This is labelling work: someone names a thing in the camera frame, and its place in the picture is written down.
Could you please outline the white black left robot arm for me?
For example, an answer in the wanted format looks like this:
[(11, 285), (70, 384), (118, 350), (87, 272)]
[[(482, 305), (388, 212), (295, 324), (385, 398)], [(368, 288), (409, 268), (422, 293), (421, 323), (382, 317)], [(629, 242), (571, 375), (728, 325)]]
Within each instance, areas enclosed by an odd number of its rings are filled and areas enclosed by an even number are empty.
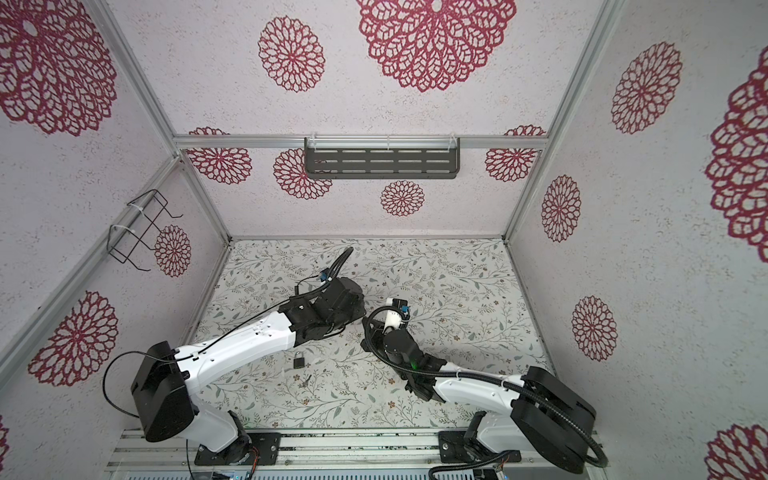
[(225, 464), (240, 461), (252, 441), (234, 412), (198, 397), (203, 387), (263, 357), (326, 339), (364, 315), (362, 288), (341, 277), (214, 340), (178, 348), (166, 341), (153, 345), (130, 386), (145, 440), (183, 438)]

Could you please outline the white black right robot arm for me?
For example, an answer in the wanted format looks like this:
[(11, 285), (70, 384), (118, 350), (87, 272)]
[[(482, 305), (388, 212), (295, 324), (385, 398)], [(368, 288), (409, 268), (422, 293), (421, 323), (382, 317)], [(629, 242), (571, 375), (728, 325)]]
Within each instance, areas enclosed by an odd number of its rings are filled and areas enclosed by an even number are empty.
[(392, 367), (406, 391), (424, 401), (476, 409), (465, 441), (480, 458), (532, 449), (569, 473), (608, 466), (592, 435), (595, 408), (549, 371), (530, 367), (504, 376), (465, 369), (421, 350), (403, 326), (366, 318), (363, 329), (363, 349)]

